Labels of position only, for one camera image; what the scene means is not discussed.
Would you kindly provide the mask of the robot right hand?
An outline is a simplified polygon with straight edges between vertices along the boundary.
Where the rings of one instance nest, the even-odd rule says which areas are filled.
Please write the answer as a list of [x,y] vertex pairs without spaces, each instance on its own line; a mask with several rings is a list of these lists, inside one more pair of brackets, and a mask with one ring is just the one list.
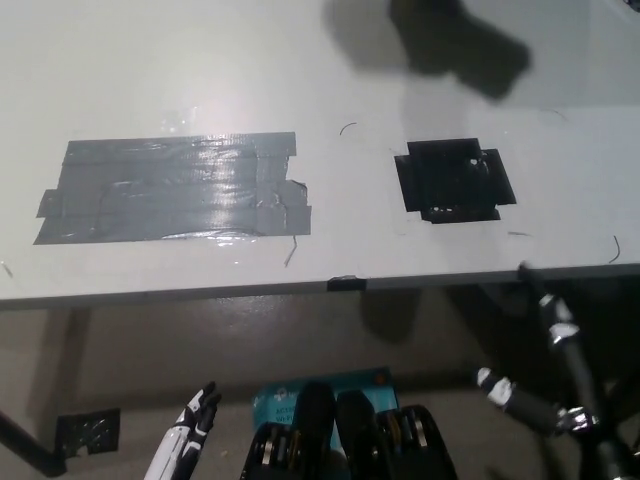
[[613,422],[604,388],[595,379],[571,310],[560,296],[547,290],[541,274],[527,263],[519,265],[518,277],[537,305],[537,318],[546,331],[550,350],[558,355],[574,388],[577,405],[553,405],[488,367],[475,371],[476,385],[494,406],[542,435],[608,433]]

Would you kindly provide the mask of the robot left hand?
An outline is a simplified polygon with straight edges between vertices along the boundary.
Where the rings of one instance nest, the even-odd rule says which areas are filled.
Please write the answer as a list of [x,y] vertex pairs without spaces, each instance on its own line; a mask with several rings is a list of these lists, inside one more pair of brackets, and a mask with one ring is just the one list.
[[221,400],[216,383],[200,389],[166,431],[145,480],[189,480],[212,430]]

